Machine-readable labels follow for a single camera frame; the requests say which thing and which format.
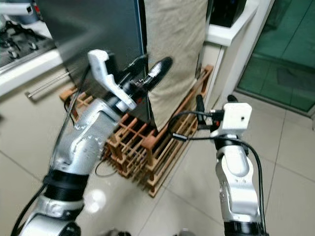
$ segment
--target glass door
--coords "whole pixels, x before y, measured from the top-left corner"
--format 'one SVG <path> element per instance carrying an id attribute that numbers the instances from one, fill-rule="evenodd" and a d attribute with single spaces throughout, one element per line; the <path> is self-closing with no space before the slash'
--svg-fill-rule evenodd
<path id="1" fill-rule="evenodd" d="M 315 114 L 314 0 L 275 0 L 236 90 Z"/>

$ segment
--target white countertop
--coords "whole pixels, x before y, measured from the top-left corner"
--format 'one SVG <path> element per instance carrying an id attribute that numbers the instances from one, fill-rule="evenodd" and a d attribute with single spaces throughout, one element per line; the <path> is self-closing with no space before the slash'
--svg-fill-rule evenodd
<path id="1" fill-rule="evenodd" d="M 32 28 L 35 32 L 51 38 L 44 22 L 38 21 L 24 27 Z M 53 69 L 62 64 L 62 62 L 63 60 L 58 50 L 53 49 L 4 72 L 0 75 L 0 96 Z"/>
<path id="2" fill-rule="evenodd" d="M 231 28 L 210 25 L 209 31 L 206 35 L 206 41 L 229 47 L 232 44 L 232 41 L 237 33 L 254 17 L 257 8 L 257 1 L 248 0 L 246 2 L 243 13 L 240 15 L 240 17 L 236 20 Z"/>

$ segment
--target metal handle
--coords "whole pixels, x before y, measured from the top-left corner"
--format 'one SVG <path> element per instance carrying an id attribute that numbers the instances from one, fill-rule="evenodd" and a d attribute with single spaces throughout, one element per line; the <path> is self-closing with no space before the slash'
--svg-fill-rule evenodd
<path id="1" fill-rule="evenodd" d="M 72 71 L 68 71 L 66 73 L 64 73 L 63 75 L 49 81 L 48 83 L 44 84 L 42 87 L 39 87 L 38 89 L 36 89 L 33 92 L 26 92 L 25 95 L 26 97 L 28 97 L 29 99 L 31 99 L 34 95 L 36 95 L 37 93 L 43 91 L 44 89 L 48 88 L 49 86 L 53 85 L 54 83 L 58 82 L 59 80 L 63 79 L 64 77 L 66 77 L 67 75 L 69 75 Z"/>

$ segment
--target gas stove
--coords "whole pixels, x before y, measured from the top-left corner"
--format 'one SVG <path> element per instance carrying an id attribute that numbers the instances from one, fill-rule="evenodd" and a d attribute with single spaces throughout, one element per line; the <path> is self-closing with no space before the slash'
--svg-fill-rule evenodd
<path id="1" fill-rule="evenodd" d="M 0 74 L 55 47 L 52 39 L 6 21 L 0 30 Z"/>

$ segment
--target beige cloth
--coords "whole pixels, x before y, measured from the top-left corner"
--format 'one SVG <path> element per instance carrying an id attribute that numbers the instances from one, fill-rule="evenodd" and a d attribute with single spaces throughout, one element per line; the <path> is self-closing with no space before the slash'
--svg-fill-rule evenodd
<path id="1" fill-rule="evenodd" d="M 173 66 L 149 93 L 161 130 L 195 82 L 198 54 L 205 39 L 208 0 L 145 0 L 149 68 L 171 56 Z"/>

